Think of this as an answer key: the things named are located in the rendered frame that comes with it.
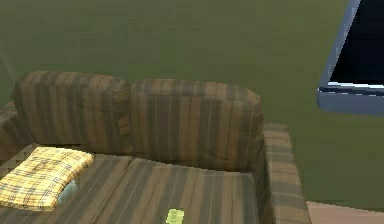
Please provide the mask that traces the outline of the pale green notepad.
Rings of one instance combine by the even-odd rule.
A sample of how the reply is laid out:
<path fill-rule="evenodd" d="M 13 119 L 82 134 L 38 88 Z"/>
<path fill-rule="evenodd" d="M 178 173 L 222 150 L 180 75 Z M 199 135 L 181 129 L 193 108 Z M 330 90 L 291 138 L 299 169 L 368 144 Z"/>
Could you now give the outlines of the pale green notepad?
<path fill-rule="evenodd" d="M 180 209 L 169 209 L 165 220 L 166 224 L 183 224 L 184 211 Z"/>

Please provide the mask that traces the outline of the brown striped sofa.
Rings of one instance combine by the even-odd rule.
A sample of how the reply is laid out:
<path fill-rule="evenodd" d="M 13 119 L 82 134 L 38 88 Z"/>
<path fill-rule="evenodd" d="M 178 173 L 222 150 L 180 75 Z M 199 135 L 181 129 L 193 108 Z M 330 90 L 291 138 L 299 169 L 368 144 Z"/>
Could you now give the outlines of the brown striped sofa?
<path fill-rule="evenodd" d="M 287 129 L 216 82 L 34 71 L 0 106 L 0 179 L 38 146 L 91 153 L 70 201 L 0 224 L 312 224 Z"/>

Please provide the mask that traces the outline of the pale grey small object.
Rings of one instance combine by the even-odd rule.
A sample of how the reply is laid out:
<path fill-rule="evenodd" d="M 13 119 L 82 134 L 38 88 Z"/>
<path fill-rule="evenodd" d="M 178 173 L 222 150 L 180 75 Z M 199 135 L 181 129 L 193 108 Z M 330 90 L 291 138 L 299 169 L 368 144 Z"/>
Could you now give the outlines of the pale grey small object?
<path fill-rule="evenodd" d="M 63 205 L 71 200 L 77 191 L 77 184 L 75 180 L 69 182 L 58 195 L 58 203 Z"/>

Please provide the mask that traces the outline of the yellow plaid pillow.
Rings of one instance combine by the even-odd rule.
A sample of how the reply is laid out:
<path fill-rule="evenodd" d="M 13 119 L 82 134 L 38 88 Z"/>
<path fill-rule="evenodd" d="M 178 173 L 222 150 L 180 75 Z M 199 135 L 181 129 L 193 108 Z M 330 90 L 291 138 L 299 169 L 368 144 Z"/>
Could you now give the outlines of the yellow plaid pillow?
<path fill-rule="evenodd" d="M 0 205 L 29 211 L 53 211 L 64 188 L 94 160 L 93 154 L 84 151 L 38 146 L 0 179 Z"/>

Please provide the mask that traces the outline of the blue framed window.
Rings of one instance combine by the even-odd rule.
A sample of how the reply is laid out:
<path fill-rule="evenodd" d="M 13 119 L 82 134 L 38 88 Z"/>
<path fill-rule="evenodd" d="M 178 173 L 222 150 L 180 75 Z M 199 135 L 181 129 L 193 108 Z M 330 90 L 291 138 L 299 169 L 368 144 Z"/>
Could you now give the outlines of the blue framed window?
<path fill-rule="evenodd" d="M 384 0 L 349 0 L 328 56 L 317 105 L 384 117 Z"/>

